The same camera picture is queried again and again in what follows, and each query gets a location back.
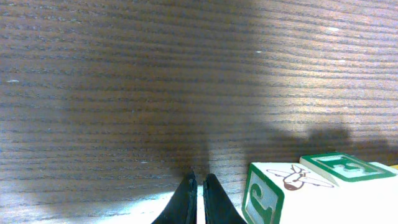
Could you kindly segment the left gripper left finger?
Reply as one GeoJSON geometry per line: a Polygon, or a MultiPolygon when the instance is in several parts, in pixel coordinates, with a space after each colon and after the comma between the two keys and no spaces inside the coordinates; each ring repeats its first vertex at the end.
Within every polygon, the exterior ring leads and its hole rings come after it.
{"type": "Polygon", "coordinates": [[[188,173],[152,224],[196,224],[197,181],[194,172],[188,173]]]}

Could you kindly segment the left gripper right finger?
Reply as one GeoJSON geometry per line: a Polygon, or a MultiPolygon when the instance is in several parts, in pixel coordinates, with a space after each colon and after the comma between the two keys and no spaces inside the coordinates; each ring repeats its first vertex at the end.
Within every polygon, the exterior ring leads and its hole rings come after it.
{"type": "Polygon", "coordinates": [[[214,174],[203,182],[203,199],[206,224],[246,224],[214,174]]]}

